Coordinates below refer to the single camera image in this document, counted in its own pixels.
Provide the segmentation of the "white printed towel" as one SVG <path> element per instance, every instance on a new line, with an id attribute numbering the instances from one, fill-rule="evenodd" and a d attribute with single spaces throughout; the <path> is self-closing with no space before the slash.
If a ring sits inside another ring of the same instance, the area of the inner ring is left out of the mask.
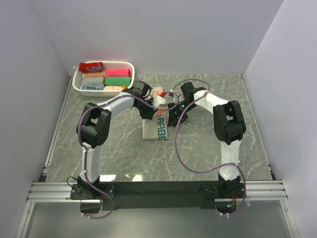
<path id="1" fill-rule="evenodd" d="M 164 93 L 162 87 L 154 87 L 150 92 L 150 96 L 161 95 Z M 158 110 L 152 120 L 143 119 L 142 120 L 142 133 L 144 140 L 167 140 L 167 121 L 168 121 L 168 111 Z"/>

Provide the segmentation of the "red blue cat towel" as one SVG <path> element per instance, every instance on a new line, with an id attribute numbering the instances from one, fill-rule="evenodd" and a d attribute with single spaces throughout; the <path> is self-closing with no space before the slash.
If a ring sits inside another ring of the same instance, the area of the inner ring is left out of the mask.
<path id="1" fill-rule="evenodd" d="M 81 62 L 79 64 L 79 71 L 82 73 L 94 73 L 103 71 L 102 62 Z"/>

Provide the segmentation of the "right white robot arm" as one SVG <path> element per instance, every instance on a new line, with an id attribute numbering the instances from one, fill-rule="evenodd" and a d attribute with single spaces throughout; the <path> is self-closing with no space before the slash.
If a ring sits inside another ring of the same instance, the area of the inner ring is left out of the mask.
<path id="1" fill-rule="evenodd" d="M 210 92 L 210 85 L 194 87 L 192 79 L 186 79 L 172 87 L 170 96 L 175 88 L 180 85 L 183 100 L 174 96 L 173 103 L 168 104 L 168 126 L 177 127 L 187 119 L 187 112 L 200 106 L 213 115 L 214 132 L 221 146 L 221 165 L 218 166 L 218 193 L 224 198 L 229 198 L 235 192 L 235 185 L 242 173 L 238 168 L 239 149 L 246 132 L 246 124 L 238 101 L 228 101 Z"/>

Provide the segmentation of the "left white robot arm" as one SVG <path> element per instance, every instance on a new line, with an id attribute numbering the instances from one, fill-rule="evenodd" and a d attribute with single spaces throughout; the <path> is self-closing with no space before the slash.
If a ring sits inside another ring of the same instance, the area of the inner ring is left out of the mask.
<path id="1" fill-rule="evenodd" d="M 131 108 L 136 108 L 142 119 L 152 119 L 158 108 L 150 97 L 151 90 L 149 84 L 138 81 L 105 102 L 88 103 L 84 107 L 76 130 L 82 147 L 82 169 L 77 184 L 88 199 L 96 198 L 100 192 L 100 146 L 108 138 L 111 119 Z"/>

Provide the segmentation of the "green rolled towel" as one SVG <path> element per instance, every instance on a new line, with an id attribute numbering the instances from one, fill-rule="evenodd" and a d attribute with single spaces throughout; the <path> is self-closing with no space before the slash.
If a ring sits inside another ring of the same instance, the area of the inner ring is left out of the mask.
<path id="1" fill-rule="evenodd" d="M 131 83 L 130 77 L 106 77 L 104 84 L 106 86 L 125 86 L 128 87 Z"/>

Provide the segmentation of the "peach rolled towel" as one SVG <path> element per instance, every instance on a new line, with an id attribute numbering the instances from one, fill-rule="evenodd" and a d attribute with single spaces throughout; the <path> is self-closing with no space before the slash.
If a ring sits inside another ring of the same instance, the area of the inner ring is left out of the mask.
<path id="1" fill-rule="evenodd" d="M 122 91 L 126 86 L 105 86 L 104 91 Z"/>

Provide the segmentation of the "pink rolled towel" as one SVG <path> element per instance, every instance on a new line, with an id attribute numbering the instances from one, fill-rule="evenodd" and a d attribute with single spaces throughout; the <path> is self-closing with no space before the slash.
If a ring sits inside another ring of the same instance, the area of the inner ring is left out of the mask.
<path id="1" fill-rule="evenodd" d="M 128 68 L 107 68 L 105 77 L 131 77 L 131 73 Z"/>

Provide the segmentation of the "white plastic basket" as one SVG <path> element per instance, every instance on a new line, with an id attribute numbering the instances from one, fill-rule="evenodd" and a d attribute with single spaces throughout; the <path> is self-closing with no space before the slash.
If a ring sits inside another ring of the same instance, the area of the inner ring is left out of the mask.
<path id="1" fill-rule="evenodd" d="M 134 66 L 129 62 L 124 61 L 86 61 L 86 62 L 102 62 L 103 63 L 103 72 L 107 68 L 128 68 L 130 69 L 131 73 L 131 83 L 126 88 L 131 88 L 134 83 L 135 78 L 135 68 Z M 76 68 L 76 71 L 73 76 L 72 86 L 73 88 L 80 92 L 84 96 L 88 97 L 114 97 L 118 95 L 121 91 L 93 91 L 93 90 L 81 90 L 80 87 L 82 86 L 82 80 L 83 80 L 83 73 L 79 71 L 79 66 Z"/>

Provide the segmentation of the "blue patterned rolled towel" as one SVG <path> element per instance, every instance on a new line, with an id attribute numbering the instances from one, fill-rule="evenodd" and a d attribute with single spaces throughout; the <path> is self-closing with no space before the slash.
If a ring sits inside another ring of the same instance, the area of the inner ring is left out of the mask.
<path id="1" fill-rule="evenodd" d="M 103 91 L 104 85 L 82 85 L 81 90 L 93 90 L 93 91 Z"/>

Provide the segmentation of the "orange rolled towel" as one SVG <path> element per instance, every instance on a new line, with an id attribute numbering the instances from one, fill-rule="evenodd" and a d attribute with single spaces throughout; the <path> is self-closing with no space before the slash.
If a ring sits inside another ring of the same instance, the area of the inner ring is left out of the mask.
<path id="1" fill-rule="evenodd" d="M 104 78 L 105 73 L 102 72 L 90 72 L 90 73 L 83 73 L 83 78 Z"/>

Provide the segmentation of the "grey rolled towel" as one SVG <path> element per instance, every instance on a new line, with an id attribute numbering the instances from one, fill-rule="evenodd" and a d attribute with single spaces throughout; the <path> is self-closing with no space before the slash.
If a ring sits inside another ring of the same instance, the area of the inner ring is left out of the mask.
<path id="1" fill-rule="evenodd" d="M 103 77 L 84 77 L 82 80 L 82 85 L 103 85 L 104 78 Z"/>

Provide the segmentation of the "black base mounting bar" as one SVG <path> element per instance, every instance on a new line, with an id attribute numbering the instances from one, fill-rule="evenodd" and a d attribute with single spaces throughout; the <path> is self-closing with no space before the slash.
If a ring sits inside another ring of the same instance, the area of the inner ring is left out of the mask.
<path id="1" fill-rule="evenodd" d="M 139 208 L 215 209 L 217 199 L 243 198 L 240 181 L 99 182 L 95 191 L 86 182 L 72 186 L 71 200 L 97 200 L 102 210 Z"/>

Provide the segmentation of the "aluminium front rail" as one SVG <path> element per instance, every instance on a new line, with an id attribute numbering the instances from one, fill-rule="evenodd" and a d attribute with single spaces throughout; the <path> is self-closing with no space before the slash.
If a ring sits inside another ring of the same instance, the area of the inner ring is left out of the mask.
<path id="1" fill-rule="evenodd" d="M 119 196 L 169 197 L 196 196 L 219 201 L 231 198 L 249 200 L 287 200 L 284 185 L 280 180 L 247 181 L 236 192 L 220 193 L 210 181 L 174 182 L 105 182 L 106 199 Z M 98 201 L 97 191 L 79 188 L 75 183 L 34 182 L 27 196 L 28 202 Z"/>

